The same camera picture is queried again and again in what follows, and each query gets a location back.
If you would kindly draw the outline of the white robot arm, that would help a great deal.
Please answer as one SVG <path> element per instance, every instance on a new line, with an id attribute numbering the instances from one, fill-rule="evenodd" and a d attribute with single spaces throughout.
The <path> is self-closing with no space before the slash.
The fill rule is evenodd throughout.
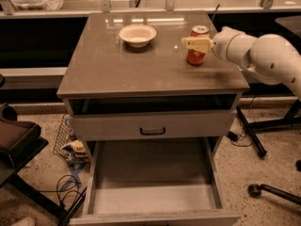
<path id="1" fill-rule="evenodd" d="M 285 85 L 301 100 L 301 56 L 290 42 L 276 34 L 258 38 L 224 26 L 211 40 L 185 37 L 182 46 L 201 53 L 212 51 L 224 61 L 238 65 L 245 73 L 266 85 Z"/>

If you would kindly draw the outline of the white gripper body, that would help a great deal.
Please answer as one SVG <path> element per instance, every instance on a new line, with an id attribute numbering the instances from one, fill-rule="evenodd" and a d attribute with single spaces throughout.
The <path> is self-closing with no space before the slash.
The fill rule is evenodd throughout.
<path id="1" fill-rule="evenodd" d="M 240 39 L 244 34 L 245 32 L 224 26 L 221 32 L 214 35 L 212 48 L 214 55 L 226 61 L 240 61 L 242 50 L 234 40 Z"/>

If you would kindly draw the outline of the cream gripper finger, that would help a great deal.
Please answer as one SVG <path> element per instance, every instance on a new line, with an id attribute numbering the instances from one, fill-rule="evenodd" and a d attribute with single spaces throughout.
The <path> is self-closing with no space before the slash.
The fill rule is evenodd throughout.
<path id="1" fill-rule="evenodd" d="M 210 38 L 185 37 L 181 39 L 181 44 L 186 49 L 206 54 L 212 49 L 213 41 Z"/>

